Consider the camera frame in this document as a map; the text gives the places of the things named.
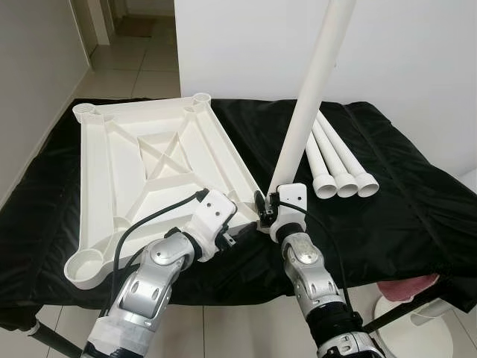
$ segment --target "white pvc pipe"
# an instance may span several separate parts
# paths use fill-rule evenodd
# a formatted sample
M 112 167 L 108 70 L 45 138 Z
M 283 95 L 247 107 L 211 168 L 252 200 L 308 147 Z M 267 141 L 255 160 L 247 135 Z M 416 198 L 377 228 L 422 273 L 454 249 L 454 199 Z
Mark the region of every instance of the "white pvc pipe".
M 322 112 L 318 112 L 316 120 L 320 123 L 333 148 L 343 162 L 347 171 L 356 179 L 358 184 L 358 195 L 362 198 L 372 196 L 379 189 L 379 184 L 370 173 L 367 173 L 360 162 L 356 159 L 351 150 L 343 142 L 342 138 L 336 133 Z
M 281 184 L 293 183 L 306 141 L 323 98 L 323 89 L 335 65 L 356 0 L 330 0 L 312 61 L 305 74 L 267 198 Z
M 358 192 L 358 185 L 356 184 L 355 178 L 348 173 L 341 162 L 340 157 L 317 121 L 313 123 L 312 131 L 321 154 L 325 159 L 326 165 L 328 166 L 329 172 L 335 179 L 338 196 L 341 198 L 348 198 L 355 195 Z
M 305 150 L 310 169 L 312 170 L 313 189 L 315 190 L 316 196 L 320 199 L 331 198 L 336 194 L 336 182 L 328 173 L 328 168 L 323 161 L 313 134 L 309 135 Z

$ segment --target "floor tile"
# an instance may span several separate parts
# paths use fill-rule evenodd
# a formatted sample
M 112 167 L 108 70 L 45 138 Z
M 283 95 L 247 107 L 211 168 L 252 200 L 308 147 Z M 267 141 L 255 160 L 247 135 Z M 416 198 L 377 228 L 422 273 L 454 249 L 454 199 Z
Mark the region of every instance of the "floor tile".
M 472 339 L 472 342 L 477 347 L 477 307 L 474 307 L 469 313 L 463 313 L 457 309 L 455 309 L 454 312 L 467 331 L 470 339 Z
M 149 47 L 154 43 L 162 43 L 165 45 L 174 45 L 177 47 L 177 34 L 175 28 L 164 28 L 160 32 L 155 33 L 151 37 Z
M 83 348 L 95 324 L 99 311 L 86 310 L 76 306 L 64 306 L 61 310 L 60 319 L 56 332 Z M 48 358 L 65 358 L 63 354 L 51 349 Z
M 130 98 L 137 71 L 97 69 L 83 79 L 77 97 L 84 98 Z
M 117 37 L 111 45 L 99 45 L 92 53 L 93 69 L 139 69 L 149 39 Z
M 366 308 L 364 303 L 364 297 L 367 295 L 369 298 L 372 297 L 372 291 L 368 290 L 367 292 L 362 290 L 362 292 L 358 292 L 360 298 L 359 300 L 353 299 L 352 301 L 356 301 L 358 304 L 355 304 L 353 308 L 355 310 L 360 310 L 360 313 L 364 313 L 363 316 L 366 316 L 369 312 L 369 308 Z M 457 318 L 457 315 L 454 313 L 453 310 L 448 311 L 443 315 L 443 320 L 446 322 L 447 327 L 449 328 L 449 332 L 451 333 L 452 343 L 454 346 L 454 358 L 470 358 L 470 357 L 477 357 L 477 349 L 473 344 L 472 340 L 469 338 L 466 330 L 462 327 L 462 324 Z M 373 333 L 374 338 L 379 343 L 380 347 L 385 349 L 385 345 L 382 344 L 380 337 L 378 337 L 375 333 Z M 393 354 L 388 352 L 385 349 L 386 357 L 387 358 L 395 358 Z
M 140 71 L 133 90 L 133 98 L 180 97 L 178 72 Z
M 152 37 L 164 34 L 165 31 L 175 31 L 176 22 L 172 16 L 159 16 L 152 29 Z
M 64 307 L 57 332 L 83 347 L 99 311 Z M 64 358 L 50 350 L 48 358 Z M 164 313 L 159 331 L 149 346 L 146 358 L 203 358 L 202 307 L 170 305 Z
M 316 357 L 315 343 L 295 298 L 266 304 L 204 307 L 206 358 Z
M 141 70 L 178 72 L 178 58 L 175 43 L 151 42 L 142 61 Z
M 61 306 L 44 306 L 37 318 L 47 327 L 54 329 L 60 315 Z M 0 328 L 1 356 L 8 358 L 46 358 L 49 347 L 18 330 L 10 332 Z
M 353 287 L 348 290 L 350 293 L 353 309 L 358 311 L 363 318 L 364 324 L 373 320 L 374 307 L 381 297 L 381 292 L 375 283 Z
M 169 305 L 146 358 L 203 358 L 202 306 Z

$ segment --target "black tablecloth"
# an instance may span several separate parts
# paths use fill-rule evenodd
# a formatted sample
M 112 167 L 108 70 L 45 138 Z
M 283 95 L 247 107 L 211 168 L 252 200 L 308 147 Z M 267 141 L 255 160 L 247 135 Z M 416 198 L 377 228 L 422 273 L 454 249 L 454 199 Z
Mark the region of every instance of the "black tablecloth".
M 88 99 L 72 105 L 85 101 L 117 102 Z M 263 192 L 294 103 L 212 101 Z M 452 278 L 459 297 L 455 304 L 469 310 L 477 297 L 477 196 L 429 164 L 371 104 L 323 103 L 321 110 L 381 186 L 370 198 L 319 200 L 306 157 L 301 160 L 295 181 L 307 185 L 309 210 L 338 241 L 348 283 L 358 286 L 437 272 Z M 82 291 L 63 276 L 64 263 L 78 247 L 79 197 L 80 125 L 70 107 L 0 212 L 0 307 L 102 305 L 109 279 Z M 329 239 L 314 222 L 308 222 L 308 230 L 340 286 Z M 171 302 L 257 304 L 292 293 L 278 245 L 251 225 L 229 251 L 183 272 Z

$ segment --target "white plastic tray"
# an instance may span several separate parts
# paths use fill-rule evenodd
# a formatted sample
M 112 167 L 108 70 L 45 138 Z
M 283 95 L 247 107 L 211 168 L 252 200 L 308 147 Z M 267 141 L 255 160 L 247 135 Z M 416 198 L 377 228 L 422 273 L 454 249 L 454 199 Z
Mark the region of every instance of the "white plastic tray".
M 73 108 L 81 123 L 81 212 L 78 251 L 65 276 L 80 289 L 112 271 L 117 241 L 133 223 L 203 189 L 238 208 L 231 228 L 258 219 L 255 180 L 210 107 L 210 96 Z M 181 228 L 197 201 L 156 218 L 128 237 L 120 267 L 142 246 Z

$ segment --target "pipe end cap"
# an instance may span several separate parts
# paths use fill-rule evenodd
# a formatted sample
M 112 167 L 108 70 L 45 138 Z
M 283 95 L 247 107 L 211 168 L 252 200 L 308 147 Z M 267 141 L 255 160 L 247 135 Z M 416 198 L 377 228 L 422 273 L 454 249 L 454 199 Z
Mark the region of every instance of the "pipe end cap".
M 370 173 L 362 173 L 355 177 L 358 184 L 358 195 L 361 198 L 367 198 L 376 194 L 379 190 L 379 184 Z
M 349 198 L 358 192 L 358 184 L 355 177 L 350 173 L 342 173 L 335 176 L 335 181 L 340 198 Z
M 329 174 L 318 175 L 313 180 L 313 189 L 320 199 L 328 199 L 336 194 L 335 179 Z
M 96 111 L 96 106 L 91 103 L 80 103 L 80 104 L 76 104 L 72 108 L 72 111 L 78 123 L 81 124 L 81 116 L 83 114 L 94 114 Z

